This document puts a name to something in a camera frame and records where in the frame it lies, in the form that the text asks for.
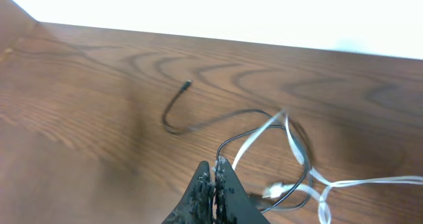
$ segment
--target white background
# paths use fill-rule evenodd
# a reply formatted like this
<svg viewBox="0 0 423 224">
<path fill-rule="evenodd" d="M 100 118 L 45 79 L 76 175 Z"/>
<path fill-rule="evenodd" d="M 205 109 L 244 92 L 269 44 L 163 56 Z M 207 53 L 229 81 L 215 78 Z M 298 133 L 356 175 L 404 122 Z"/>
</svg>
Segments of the white background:
<svg viewBox="0 0 423 224">
<path fill-rule="evenodd" d="M 36 20 L 423 59 L 423 0 L 15 0 Z"/>
</svg>

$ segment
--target white string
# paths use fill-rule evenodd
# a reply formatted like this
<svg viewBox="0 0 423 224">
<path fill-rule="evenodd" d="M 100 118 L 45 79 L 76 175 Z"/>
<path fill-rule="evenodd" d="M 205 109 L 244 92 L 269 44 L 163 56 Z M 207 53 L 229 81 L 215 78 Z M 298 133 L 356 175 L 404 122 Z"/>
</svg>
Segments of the white string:
<svg viewBox="0 0 423 224">
<path fill-rule="evenodd" d="M 250 135 L 250 137 L 243 143 L 241 148 L 239 149 L 237 155 L 235 156 L 235 160 L 233 161 L 232 168 L 235 170 L 239 160 L 247 151 L 247 149 L 254 143 L 254 141 L 261 135 L 261 133 L 270 126 L 281 114 L 285 114 L 285 127 L 286 127 L 286 135 L 288 137 L 289 146 L 291 147 L 292 153 L 294 154 L 295 158 L 297 159 L 298 163 L 301 165 L 304 163 L 304 156 L 299 152 L 295 141 L 291 135 L 289 130 L 289 122 L 288 122 L 288 115 L 285 113 L 284 110 L 278 112 L 273 118 L 269 119 L 258 131 L 254 132 Z M 329 182 L 327 179 L 323 177 L 317 170 L 313 167 L 309 174 L 314 176 L 318 181 L 326 184 L 326 188 L 323 190 L 322 194 L 320 195 L 315 189 L 308 185 L 300 184 L 295 190 L 303 191 L 311 195 L 315 200 L 319 202 L 319 207 L 317 213 L 319 215 L 319 221 L 321 224 L 330 224 L 332 221 L 332 214 L 330 213 L 329 205 L 327 204 L 326 200 L 328 198 L 329 192 L 332 188 L 345 188 L 351 187 L 360 184 L 369 184 L 369 183 L 376 183 L 376 184 L 415 184 L 415 185 L 423 185 L 423 176 L 396 176 L 396 177 L 387 177 L 387 178 L 371 178 L 367 180 L 343 180 L 343 181 L 336 181 L 336 182 Z M 287 192 L 289 189 L 293 187 L 293 184 L 282 185 L 280 183 L 279 188 L 271 189 L 271 192 L 268 193 L 269 189 L 266 190 L 269 196 L 280 196 L 284 192 Z"/>
</svg>

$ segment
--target black wire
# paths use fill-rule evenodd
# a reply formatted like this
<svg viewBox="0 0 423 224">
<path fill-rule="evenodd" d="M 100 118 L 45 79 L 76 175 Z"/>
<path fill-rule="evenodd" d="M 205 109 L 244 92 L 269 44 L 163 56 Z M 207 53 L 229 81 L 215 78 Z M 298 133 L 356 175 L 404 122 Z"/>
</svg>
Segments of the black wire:
<svg viewBox="0 0 423 224">
<path fill-rule="evenodd" d="M 192 81 L 187 81 L 187 82 L 185 82 L 185 84 L 183 84 L 183 86 L 180 88 L 180 90 L 175 94 L 175 96 L 172 98 L 172 100 L 167 104 L 167 106 L 165 108 L 165 111 L 163 112 L 163 114 L 161 116 L 161 121 L 162 121 L 162 124 L 163 124 L 164 129 L 167 132 L 169 132 L 169 133 L 171 133 L 173 135 L 186 134 L 186 133 L 189 133 L 191 131 L 199 130 L 201 128 L 204 128 L 206 126 L 209 126 L 211 124 L 214 124 L 216 122 L 219 122 L 221 120 L 224 120 L 226 118 L 230 118 L 232 116 L 236 116 L 236 115 L 244 114 L 244 113 L 249 113 L 249 112 L 257 112 L 257 113 L 260 113 L 260 114 L 264 114 L 268 118 L 272 118 L 273 117 L 272 115 L 268 114 L 267 112 L 265 112 L 263 110 L 259 110 L 259 109 L 244 109 L 244 110 L 237 110 L 237 111 L 234 111 L 234 112 L 230 112 L 228 114 L 224 114 L 222 116 L 219 116 L 219 117 L 213 118 L 211 120 L 208 120 L 207 122 L 202 122 L 202 123 L 199 123 L 199 124 L 196 124 L 196 125 L 187 127 L 187 128 L 182 128 L 182 129 L 176 128 L 176 127 L 170 125 L 167 122 L 167 114 L 170 112 L 173 104 L 176 102 L 176 100 L 179 98 L 179 96 L 184 91 L 186 91 L 191 86 L 191 84 L 192 84 Z M 270 125 L 270 126 L 267 127 L 267 129 L 270 129 L 270 128 L 279 128 L 279 129 L 282 129 L 284 131 L 286 130 L 285 129 L 285 126 L 283 126 L 279 121 L 277 121 L 277 124 L 276 125 Z M 253 130 L 250 130 L 250 131 L 246 131 L 245 133 L 236 135 L 235 137 L 232 137 L 232 138 L 226 140 L 225 142 L 223 142 L 219 146 L 219 148 L 217 149 L 216 159 L 219 158 L 220 151 L 228 143 L 230 143 L 230 142 L 232 142 L 232 141 L 234 141 L 236 139 L 239 139 L 241 137 L 244 137 L 246 135 L 250 135 L 250 134 L 254 133 L 255 131 L 257 131 L 259 129 L 260 128 L 256 128 L 256 129 L 253 129 Z M 302 142 L 300 142 L 300 140 L 298 140 L 298 138 L 296 138 L 296 136 L 294 136 L 294 135 L 293 135 L 293 140 L 294 140 L 295 144 L 297 145 L 299 151 L 301 152 L 301 154 L 304 157 L 304 171 L 303 171 L 300 179 L 293 185 L 293 187 L 291 189 L 289 189 L 288 192 L 284 196 L 282 196 L 281 198 L 279 198 L 278 201 L 276 201 L 273 205 L 271 205 L 270 207 L 261 209 L 260 211 L 262 213 L 265 213 L 267 211 L 270 211 L 271 209 L 274 209 L 276 206 L 278 206 L 279 204 L 281 204 L 305 180 L 305 177 L 307 177 L 308 185 L 309 186 L 312 186 L 313 185 L 313 179 L 309 175 L 309 171 L 311 170 L 310 160 L 309 160 L 309 157 L 307 155 L 307 152 L 306 152 L 306 150 L 304 148 L 304 144 L 302 144 Z M 310 197 L 311 197 L 310 194 L 307 194 L 307 196 L 305 197 L 305 199 L 300 204 L 297 204 L 297 205 L 291 206 L 291 207 L 278 207 L 277 209 L 278 210 L 295 210 L 295 209 L 299 209 L 299 208 L 303 207 L 310 200 Z"/>
</svg>

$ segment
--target cable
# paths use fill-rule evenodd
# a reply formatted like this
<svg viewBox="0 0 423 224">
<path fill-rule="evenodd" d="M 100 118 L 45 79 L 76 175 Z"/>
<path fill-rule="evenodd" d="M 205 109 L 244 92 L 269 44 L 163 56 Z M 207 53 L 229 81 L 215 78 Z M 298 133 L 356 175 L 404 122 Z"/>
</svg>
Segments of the cable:
<svg viewBox="0 0 423 224">
<path fill-rule="evenodd" d="M 165 108 L 165 110 L 164 110 L 164 112 L 163 112 L 163 114 L 162 114 L 162 116 L 161 116 L 161 120 L 162 120 L 162 124 L 163 124 L 163 127 L 164 127 L 164 129 L 167 131 L 167 132 L 169 132 L 169 133 L 171 133 L 171 134 L 173 134 L 173 135 L 182 135 L 182 134 L 186 134 L 186 133 L 190 133 L 191 131 L 196 131 L 196 130 L 199 130 L 199 129 L 202 129 L 202 128 L 204 128 L 204 127 L 206 127 L 206 126 L 209 126 L 209 125 L 212 125 L 212 124 L 214 124 L 214 123 L 216 123 L 216 122 L 219 122 L 219 121 L 222 121 L 222 120 L 224 120 L 224 119 L 227 119 L 227 118 L 230 118 L 230 117 L 233 117 L 233 116 L 236 116 L 236 115 L 239 115 L 239 114 L 245 114 L 245 113 L 250 113 L 250 112 L 256 112 L 256 113 L 260 113 L 260 114 L 263 114 L 263 115 L 265 115 L 265 116 L 267 116 L 268 118 L 270 118 L 270 119 L 272 119 L 273 118 L 273 116 L 272 115 L 270 115 L 270 114 L 268 114 L 267 112 L 265 112 L 265 111 L 262 111 L 262 110 L 259 110 L 259 109 L 245 109 L 245 110 L 237 110 L 237 111 L 234 111 L 234 112 L 230 112 L 230 113 L 228 113 L 228 114 L 224 114 L 224 115 L 222 115 L 222 116 L 218 116 L 218 117 L 216 117 L 216 118 L 213 118 L 213 119 L 211 119 L 211 120 L 208 120 L 207 122 L 202 122 L 202 123 L 199 123 L 199 124 L 196 124 L 196 125 L 193 125 L 193 126 L 190 126 L 190 127 L 187 127 L 187 128 L 176 128 L 176 127 L 174 127 L 174 126 L 172 126 L 172 125 L 170 125 L 168 122 L 167 122 L 167 115 L 168 115 L 168 113 L 170 112 L 170 110 L 171 110 L 171 108 L 172 108 L 172 106 L 173 106 L 173 104 L 177 101 L 177 99 L 181 96 L 181 94 L 184 92 L 184 91 L 186 91 L 190 86 L 191 86 L 191 84 L 192 84 L 192 81 L 187 81 L 187 82 L 185 82 L 184 84 L 183 84 L 183 86 L 180 88 L 180 90 L 175 94 L 175 96 L 171 99 L 171 101 L 168 103 L 168 105 L 166 106 L 166 108 Z M 280 123 L 280 121 L 279 120 L 276 120 L 275 121 L 275 123 L 276 123 L 276 125 L 270 125 L 270 126 L 268 126 L 267 128 L 265 128 L 265 129 L 270 129 L 270 128 L 279 128 L 279 129 L 282 129 L 282 130 L 286 130 L 286 127 L 285 126 L 283 126 L 281 123 Z M 219 146 L 219 148 L 217 149 L 217 153 L 216 153 L 216 159 L 218 159 L 219 158 L 219 154 L 220 154 L 220 152 L 221 152 L 221 150 L 222 150 L 222 148 L 223 147 L 225 147 L 228 143 L 230 143 L 230 142 L 232 142 L 232 141 L 234 141 L 234 140 L 236 140 L 236 139 L 239 139 L 239 138 L 242 138 L 242 137 L 244 137 L 244 136 L 246 136 L 246 135 L 250 135 L 250 134 L 252 134 L 252 133 L 254 133 L 254 132 L 256 132 L 256 131 L 258 131 L 260 128 L 256 128 L 256 129 L 253 129 L 253 130 L 250 130 L 250 131 L 246 131 L 245 133 L 242 133 L 242 134 L 239 134 L 239 135 L 236 135 L 235 137 L 232 137 L 232 138 L 229 138 L 228 140 L 226 140 L 225 142 L 223 142 L 220 146 Z M 306 152 L 306 150 L 305 150 L 305 148 L 304 148 L 304 144 L 302 144 L 302 142 L 300 142 L 300 140 L 298 140 L 298 138 L 296 138 L 295 136 L 292 136 L 292 138 L 293 138 L 293 140 L 294 140 L 294 142 L 295 142 L 295 146 L 298 148 L 298 150 L 299 150 L 299 152 L 302 154 L 302 156 L 304 157 L 304 170 L 303 170 L 303 173 L 302 173 L 302 175 L 301 175 L 301 177 L 300 177 L 300 179 L 293 185 L 293 187 L 284 195 L 284 196 L 282 196 L 281 198 L 279 198 L 274 204 L 272 204 L 270 207 L 267 207 L 267 208 L 264 208 L 264 209 L 261 209 L 260 211 L 262 212 L 262 213 L 265 213 L 265 212 L 267 212 L 267 211 L 270 211 L 271 209 L 274 209 L 275 207 L 277 207 L 279 204 L 281 204 L 286 198 L 288 198 L 292 193 L 293 193 L 293 191 L 305 180 L 305 177 L 307 177 L 307 182 L 308 182 L 308 185 L 309 186 L 312 186 L 313 185 L 313 179 L 312 179 L 312 177 L 309 175 L 309 171 L 311 170 L 311 165 L 310 165 L 310 160 L 309 160 L 309 157 L 308 157 L 308 155 L 307 155 L 307 152 Z M 307 194 L 307 196 L 305 197 L 305 199 L 300 203 L 300 204 L 297 204 L 297 205 L 294 205 L 294 206 L 289 206 L 289 207 L 277 207 L 276 209 L 277 210 L 285 210 L 285 211 L 290 211 L 290 210 L 295 210 L 295 209 L 299 209 L 299 208 L 301 208 L 301 207 L 303 207 L 309 200 L 310 200 L 310 198 L 311 198 L 311 195 L 310 194 Z"/>
</svg>

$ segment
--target black cable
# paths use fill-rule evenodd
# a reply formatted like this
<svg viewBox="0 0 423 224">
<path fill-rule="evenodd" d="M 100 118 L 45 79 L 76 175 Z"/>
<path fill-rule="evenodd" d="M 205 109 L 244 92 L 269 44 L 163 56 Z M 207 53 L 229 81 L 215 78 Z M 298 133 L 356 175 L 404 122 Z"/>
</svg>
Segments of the black cable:
<svg viewBox="0 0 423 224">
<path fill-rule="evenodd" d="M 236 116 L 236 115 L 244 114 L 244 113 L 249 113 L 249 112 L 257 112 L 257 113 L 260 113 L 260 114 L 264 114 L 268 118 L 272 118 L 273 117 L 272 115 L 268 114 L 267 112 L 265 112 L 263 110 L 259 110 L 259 109 L 244 109 L 244 110 L 237 110 L 237 111 L 234 111 L 234 112 L 230 112 L 228 114 L 224 114 L 222 116 L 219 116 L 219 117 L 213 118 L 211 120 L 208 120 L 207 122 L 202 122 L 202 123 L 199 123 L 199 124 L 196 124 L 196 125 L 187 127 L 187 128 L 182 128 L 182 129 L 176 128 L 176 127 L 170 125 L 167 122 L 167 114 L 170 112 L 173 104 L 176 102 L 176 100 L 179 98 L 179 96 L 184 91 L 186 91 L 191 86 L 191 84 L 192 84 L 192 81 L 187 81 L 187 82 L 185 82 L 183 84 L 183 86 L 180 88 L 180 90 L 177 92 L 177 94 L 167 104 L 167 106 L 165 108 L 165 111 L 163 112 L 163 114 L 161 116 L 161 121 L 162 121 L 162 124 L 163 124 L 164 129 L 167 132 L 169 132 L 169 133 L 171 133 L 173 135 L 186 134 L 186 133 L 189 133 L 191 131 L 199 130 L 201 128 L 204 128 L 206 126 L 209 126 L 211 124 L 214 124 L 216 122 L 219 122 L 221 120 L 224 120 L 226 118 L 230 118 L 232 116 Z M 270 125 L 269 127 L 267 127 L 267 129 L 269 129 L 269 128 L 279 128 L 279 129 L 282 129 L 284 131 L 286 130 L 285 129 L 285 126 L 283 126 L 279 121 L 277 121 L 277 124 L 276 125 Z M 241 137 L 244 137 L 246 135 L 250 135 L 250 134 L 254 133 L 255 131 L 257 131 L 259 129 L 260 128 L 256 128 L 256 129 L 253 129 L 253 130 L 250 130 L 250 131 L 246 131 L 245 133 L 236 135 L 235 137 L 232 137 L 232 138 L 226 140 L 225 142 L 223 142 L 219 146 L 219 148 L 217 149 L 216 159 L 219 158 L 219 154 L 220 154 L 221 149 L 223 147 L 225 147 L 228 143 L 230 143 L 231 141 L 234 141 L 236 139 L 239 139 Z M 288 198 L 295 191 L 295 189 L 305 180 L 305 177 L 306 176 L 308 177 L 308 179 L 307 179 L 308 185 L 309 186 L 312 186 L 313 185 L 313 179 L 309 175 L 309 171 L 311 170 L 310 160 L 309 160 L 309 157 L 307 155 L 307 152 L 306 152 L 306 150 L 304 148 L 304 145 L 294 135 L 293 135 L 293 140 L 294 140 L 295 144 L 297 145 L 299 151 L 301 152 L 301 154 L 304 157 L 304 171 L 303 171 L 300 179 L 293 185 L 293 187 L 291 189 L 289 189 L 288 192 L 284 196 L 282 196 L 281 198 L 279 198 L 278 201 L 276 201 L 273 205 L 271 205 L 270 207 L 261 209 L 260 211 L 262 213 L 265 213 L 267 211 L 270 211 L 271 209 L 274 209 L 276 206 L 278 206 L 280 203 L 282 203 L 286 198 Z M 299 209 L 299 208 L 303 207 L 310 200 L 310 197 L 311 197 L 310 194 L 307 194 L 307 196 L 305 197 L 305 199 L 300 204 L 297 204 L 297 205 L 291 206 L 291 207 L 278 207 L 277 209 L 278 210 L 286 210 L 286 211 L 287 210 Z"/>
</svg>

